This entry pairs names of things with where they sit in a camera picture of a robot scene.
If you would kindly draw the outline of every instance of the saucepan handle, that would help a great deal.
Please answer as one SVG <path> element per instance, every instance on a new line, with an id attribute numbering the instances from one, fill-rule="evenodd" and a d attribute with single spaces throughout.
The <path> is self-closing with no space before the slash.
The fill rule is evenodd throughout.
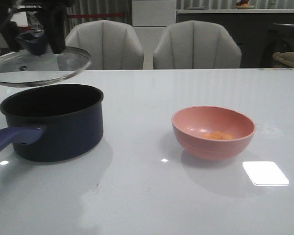
<path id="1" fill-rule="evenodd" d="M 39 127 L 7 127 L 0 130 L 0 151 L 11 143 L 32 144 L 43 134 Z"/>

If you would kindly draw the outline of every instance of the glass lid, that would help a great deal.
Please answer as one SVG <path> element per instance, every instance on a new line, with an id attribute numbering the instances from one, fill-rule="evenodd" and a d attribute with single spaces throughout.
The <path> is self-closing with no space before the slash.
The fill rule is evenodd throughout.
<path id="1" fill-rule="evenodd" d="M 91 63 L 90 54 L 82 49 L 66 47 L 61 54 L 50 48 L 43 55 L 27 50 L 0 56 L 0 85 L 36 87 L 59 82 L 85 70 Z"/>

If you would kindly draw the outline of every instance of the navy blue saucepan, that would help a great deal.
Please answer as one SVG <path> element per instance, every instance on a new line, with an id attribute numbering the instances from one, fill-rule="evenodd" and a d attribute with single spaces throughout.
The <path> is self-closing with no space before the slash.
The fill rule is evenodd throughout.
<path id="1" fill-rule="evenodd" d="M 56 162 L 95 147 L 103 135 L 98 88 L 59 84 L 16 93 L 0 110 L 7 128 L 0 130 L 0 151 L 13 143 L 15 152 L 35 162 Z"/>

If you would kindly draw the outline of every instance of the orange food piece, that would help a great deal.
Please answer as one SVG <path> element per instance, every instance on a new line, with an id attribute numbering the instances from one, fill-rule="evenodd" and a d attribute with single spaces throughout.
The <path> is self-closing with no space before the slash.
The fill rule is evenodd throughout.
<path id="1" fill-rule="evenodd" d="M 232 140 L 233 136 L 229 133 L 222 133 L 221 131 L 215 131 L 214 133 L 206 133 L 204 135 L 206 139 L 212 140 Z"/>

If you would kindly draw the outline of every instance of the cushion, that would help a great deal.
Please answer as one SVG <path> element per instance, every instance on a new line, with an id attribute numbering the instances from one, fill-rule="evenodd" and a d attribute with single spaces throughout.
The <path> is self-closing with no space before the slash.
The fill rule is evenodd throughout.
<path id="1" fill-rule="evenodd" d="M 294 68 L 294 52 L 276 52 L 272 57 L 280 63 Z"/>

